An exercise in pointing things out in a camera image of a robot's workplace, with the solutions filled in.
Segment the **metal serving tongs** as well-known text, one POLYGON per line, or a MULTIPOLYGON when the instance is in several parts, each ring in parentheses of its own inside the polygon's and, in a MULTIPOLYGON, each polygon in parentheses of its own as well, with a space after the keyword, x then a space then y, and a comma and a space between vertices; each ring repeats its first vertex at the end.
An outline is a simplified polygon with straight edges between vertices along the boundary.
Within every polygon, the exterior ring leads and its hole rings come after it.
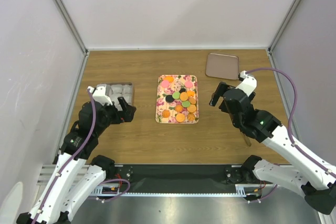
POLYGON ((250 141, 249 137, 247 135, 245 135, 244 133, 242 133, 242 136, 243 136, 243 139, 244 139, 246 145, 248 147, 251 147, 251 141, 250 141))

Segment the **orange round cookie top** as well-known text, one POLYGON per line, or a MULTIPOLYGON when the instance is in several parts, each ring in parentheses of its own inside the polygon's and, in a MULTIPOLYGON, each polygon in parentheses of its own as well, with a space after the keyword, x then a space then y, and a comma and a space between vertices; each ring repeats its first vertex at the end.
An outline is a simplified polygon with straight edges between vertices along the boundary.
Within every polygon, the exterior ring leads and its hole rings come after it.
POLYGON ((172 76, 166 76, 165 78, 164 78, 164 80, 165 81, 168 81, 168 82, 173 82, 174 81, 174 78, 172 77, 172 76))

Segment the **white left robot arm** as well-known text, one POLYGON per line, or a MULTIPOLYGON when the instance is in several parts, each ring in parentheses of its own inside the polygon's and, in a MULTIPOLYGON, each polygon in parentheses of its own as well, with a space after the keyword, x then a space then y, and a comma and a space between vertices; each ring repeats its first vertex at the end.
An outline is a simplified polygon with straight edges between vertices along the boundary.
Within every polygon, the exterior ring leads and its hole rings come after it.
POLYGON ((124 97, 118 101, 121 110, 95 98, 82 106, 78 120, 64 138, 46 188, 29 212, 19 214, 17 223, 70 223, 91 192, 105 183, 116 184, 117 196, 123 194, 121 185, 130 182, 116 175, 114 160, 102 155, 96 156, 80 181, 74 183, 105 129, 133 120, 136 108, 127 104, 124 97))

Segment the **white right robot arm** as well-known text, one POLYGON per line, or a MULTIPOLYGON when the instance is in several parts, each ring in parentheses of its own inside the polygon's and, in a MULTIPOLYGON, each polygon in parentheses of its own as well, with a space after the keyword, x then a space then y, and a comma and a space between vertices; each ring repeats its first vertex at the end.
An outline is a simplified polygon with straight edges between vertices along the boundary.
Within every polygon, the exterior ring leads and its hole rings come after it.
POLYGON ((215 106, 223 98, 219 109, 229 114, 233 126, 281 155, 294 169, 252 155, 243 164, 243 180, 254 183, 260 179, 277 184, 303 197, 314 210, 329 215, 335 208, 335 166, 289 134, 271 113, 254 109, 251 101, 255 88, 256 80, 243 81, 237 87, 220 82, 209 104, 215 106))

